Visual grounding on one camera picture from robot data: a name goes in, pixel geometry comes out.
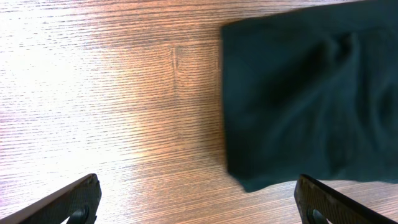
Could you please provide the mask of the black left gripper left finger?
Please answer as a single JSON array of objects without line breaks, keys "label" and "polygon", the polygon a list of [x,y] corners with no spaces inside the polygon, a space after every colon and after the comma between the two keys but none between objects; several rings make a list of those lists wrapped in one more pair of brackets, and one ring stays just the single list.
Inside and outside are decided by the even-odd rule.
[{"label": "black left gripper left finger", "polygon": [[1,219],[1,224],[94,224],[101,200],[96,174],[88,174],[43,199]]}]

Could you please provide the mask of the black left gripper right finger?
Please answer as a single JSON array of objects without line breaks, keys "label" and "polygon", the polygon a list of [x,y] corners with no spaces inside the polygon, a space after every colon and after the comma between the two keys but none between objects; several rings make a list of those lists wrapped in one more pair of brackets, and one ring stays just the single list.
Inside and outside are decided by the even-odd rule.
[{"label": "black left gripper right finger", "polygon": [[303,224],[397,224],[309,175],[300,175],[294,198]]}]

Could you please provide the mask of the black t-shirt with logo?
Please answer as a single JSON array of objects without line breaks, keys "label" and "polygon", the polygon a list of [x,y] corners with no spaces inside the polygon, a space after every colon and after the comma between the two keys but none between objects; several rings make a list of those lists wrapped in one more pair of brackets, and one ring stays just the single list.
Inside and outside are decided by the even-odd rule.
[{"label": "black t-shirt with logo", "polygon": [[221,40],[227,168],[245,191],[397,182],[397,0],[245,19]]}]

